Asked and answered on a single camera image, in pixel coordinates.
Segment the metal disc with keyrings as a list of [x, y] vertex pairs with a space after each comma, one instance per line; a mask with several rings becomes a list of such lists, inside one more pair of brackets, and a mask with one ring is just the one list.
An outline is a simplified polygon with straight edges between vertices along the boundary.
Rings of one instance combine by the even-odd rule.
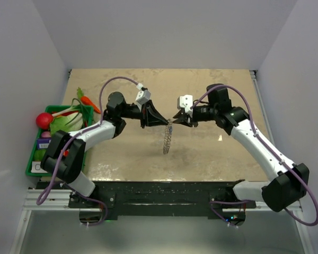
[[171, 139], [172, 139], [172, 133], [169, 132], [169, 127], [173, 125], [173, 121], [172, 121], [172, 119], [168, 119], [168, 122], [169, 122], [169, 124], [165, 127], [165, 132], [164, 132], [164, 142], [163, 142], [163, 154], [164, 155], [169, 153]]

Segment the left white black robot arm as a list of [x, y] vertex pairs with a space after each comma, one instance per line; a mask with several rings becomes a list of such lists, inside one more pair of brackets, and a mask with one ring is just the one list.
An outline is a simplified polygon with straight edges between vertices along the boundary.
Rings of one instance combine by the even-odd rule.
[[126, 126], [125, 119], [140, 120], [142, 128], [165, 126], [169, 122], [154, 107], [147, 90], [138, 92], [136, 101], [128, 104], [120, 92], [108, 96], [103, 121], [78, 131], [57, 131], [41, 161], [41, 169], [65, 182], [81, 194], [86, 207], [99, 202], [96, 185], [82, 172], [84, 156], [93, 146], [120, 135]]

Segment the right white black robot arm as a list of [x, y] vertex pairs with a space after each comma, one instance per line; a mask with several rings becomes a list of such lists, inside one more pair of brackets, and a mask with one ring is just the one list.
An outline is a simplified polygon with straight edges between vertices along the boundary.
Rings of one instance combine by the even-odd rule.
[[225, 85], [209, 85], [206, 95], [208, 102], [203, 106], [194, 101], [191, 95], [180, 96], [174, 123], [197, 127], [199, 122], [215, 121], [219, 128], [249, 152], [268, 179], [267, 182], [244, 180], [235, 184], [233, 190], [225, 195], [227, 205], [237, 208], [244, 201], [259, 201], [265, 202], [273, 211], [280, 212], [304, 197], [309, 169], [284, 156], [259, 131], [248, 110], [234, 107]]

